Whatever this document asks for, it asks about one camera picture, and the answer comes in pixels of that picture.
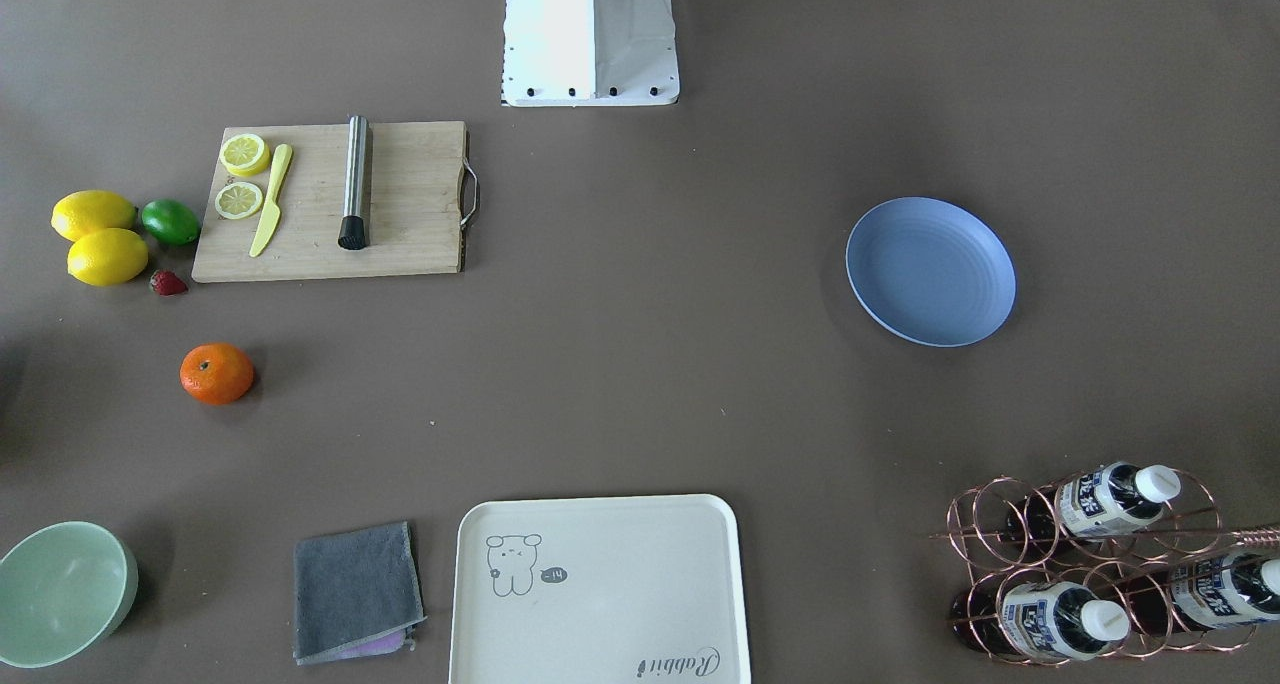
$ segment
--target towel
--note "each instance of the towel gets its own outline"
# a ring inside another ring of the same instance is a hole
[[[407,521],[298,542],[293,584],[300,665],[398,651],[426,619]]]

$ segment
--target red strawberry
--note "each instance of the red strawberry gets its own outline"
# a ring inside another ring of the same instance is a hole
[[[161,269],[151,275],[151,291],[163,297],[180,295],[187,291],[187,283],[178,274]]]

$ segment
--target bottle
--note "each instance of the bottle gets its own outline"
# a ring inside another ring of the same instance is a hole
[[[1061,484],[1044,497],[1032,496],[1021,505],[1027,526],[1010,511],[1005,521],[1006,541],[1021,541],[1029,534],[1028,547],[1046,553],[1061,523],[1065,534],[1083,538],[1105,538],[1129,534],[1153,524],[1165,515],[1164,503],[1181,492],[1178,473],[1156,464],[1139,469],[1124,461]],[[1046,506],[1053,502],[1057,516]]]
[[[1280,621],[1280,557],[1234,552],[1184,564],[1135,579],[1126,594],[1138,624],[1155,637]]]
[[[964,593],[951,605],[951,615],[973,620],[972,626],[952,625],[965,647],[1039,664],[1087,661],[1129,635],[1124,607],[1070,582],[1020,584],[1005,592],[998,606],[989,593]]]

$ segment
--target cartoon animal drawing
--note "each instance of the cartoon animal drawing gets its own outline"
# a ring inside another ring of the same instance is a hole
[[[534,564],[538,562],[540,543],[543,538],[539,534],[485,539],[485,544],[489,546],[489,576],[493,578],[494,594],[522,597],[534,588]]]

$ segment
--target lime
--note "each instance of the lime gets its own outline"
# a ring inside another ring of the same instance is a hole
[[[200,236],[200,219],[172,199],[157,199],[142,206],[142,227],[163,245],[189,245]]]
[[[99,229],[133,227],[137,210],[123,196],[102,190],[67,195],[54,205],[50,225],[65,240],[78,241]]]
[[[67,273],[86,284],[123,284],[147,268],[147,243],[133,229],[99,229],[67,252]]]
[[[223,143],[218,160],[236,177],[252,177],[270,164],[271,147],[257,134],[236,134]]]
[[[262,206],[262,190],[252,182],[229,183],[214,196],[214,209],[224,219],[243,219]]]

